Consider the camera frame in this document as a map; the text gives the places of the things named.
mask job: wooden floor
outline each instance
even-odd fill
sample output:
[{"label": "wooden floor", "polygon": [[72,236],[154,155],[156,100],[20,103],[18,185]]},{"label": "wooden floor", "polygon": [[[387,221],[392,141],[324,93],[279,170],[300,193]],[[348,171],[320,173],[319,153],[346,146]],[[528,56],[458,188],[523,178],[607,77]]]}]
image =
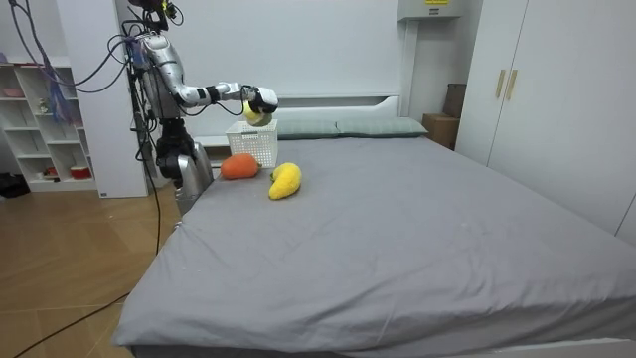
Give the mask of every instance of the wooden floor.
[{"label": "wooden floor", "polygon": [[[179,221],[159,191],[162,241]],[[0,203],[0,358],[128,292],[154,256],[154,197],[99,199],[96,192],[37,193]],[[110,346],[121,303],[23,357],[130,357]]]}]

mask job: cabinet handle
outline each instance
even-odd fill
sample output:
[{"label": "cabinet handle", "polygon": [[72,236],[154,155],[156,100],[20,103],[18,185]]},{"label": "cabinet handle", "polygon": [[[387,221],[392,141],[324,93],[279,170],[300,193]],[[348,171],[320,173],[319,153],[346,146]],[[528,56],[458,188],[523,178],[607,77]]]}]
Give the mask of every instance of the cabinet handle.
[{"label": "cabinet handle", "polygon": [[508,85],[508,92],[506,93],[506,99],[510,100],[513,97],[513,90],[515,89],[515,82],[517,81],[517,70],[513,70],[510,75],[510,84]]},{"label": "cabinet handle", "polygon": [[495,98],[499,99],[501,96],[501,88],[504,86],[504,79],[506,78],[506,70],[502,70],[499,73],[499,82],[497,83],[497,91],[495,91]]}]

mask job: yellow mango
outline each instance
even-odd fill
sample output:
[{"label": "yellow mango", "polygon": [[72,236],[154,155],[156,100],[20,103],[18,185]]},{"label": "yellow mango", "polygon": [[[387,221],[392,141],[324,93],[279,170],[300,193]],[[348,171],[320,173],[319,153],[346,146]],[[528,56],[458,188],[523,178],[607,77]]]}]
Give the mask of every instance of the yellow mango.
[{"label": "yellow mango", "polygon": [[278,200],[286,198],[300,188],[302,173],[294,163],[280,164],[271,173],[271,181],[274,183],[269,188],[269,199]]}]

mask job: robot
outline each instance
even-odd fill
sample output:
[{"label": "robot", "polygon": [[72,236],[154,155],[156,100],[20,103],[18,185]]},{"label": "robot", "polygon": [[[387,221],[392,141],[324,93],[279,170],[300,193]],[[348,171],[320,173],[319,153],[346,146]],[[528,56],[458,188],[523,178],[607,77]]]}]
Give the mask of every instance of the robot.
[{"label": "robot", "polygon": [[[150,104],[150,110],[146,110],[132,95],[133,110],[136,115],[156,116],[162,125],[156,145],[156,163],[161,174],[173,180],[175,199],[183,215],[214,180],[206,151],[186,131],[185,109],[240,100],[243,110],[251,112],[247,122],[252,126],[264,126],[271,122],[271,114],[278,108],[278,98],[271,89],[237,83],[219,83],[205,88],[186,85],[177,51],[161,34],[168,30],[166,17],[176,16],[175,6],[166,0],[129,2],[143,9],[143,18],[124,21],[122,28],[137,23],[146,29],[135,36],[133,50],[129,52],[134,65],[134,74],[130,74],[131,89],[136,88],[135,81],[138,81]],[[158,16],[158,21],[152,19],[153,14]]]}]

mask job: red object on shelf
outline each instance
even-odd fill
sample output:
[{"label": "red object on shelf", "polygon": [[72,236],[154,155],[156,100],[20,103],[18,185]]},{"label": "red object on shelf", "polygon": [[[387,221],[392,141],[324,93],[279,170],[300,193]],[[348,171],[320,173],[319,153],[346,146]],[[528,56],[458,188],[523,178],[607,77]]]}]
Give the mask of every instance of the red object on shelf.
[{"label": "red object on shelf", "polygon": [[12,98],[24,98],[24,93],[21,89],[2,89],[4,95]]},{"label": "red object on shelf", "polygon": [[71,176],[73,179],[77,180],[89,179],[91,177],[90,169],[88,167],[80,166],[71,167]]}]

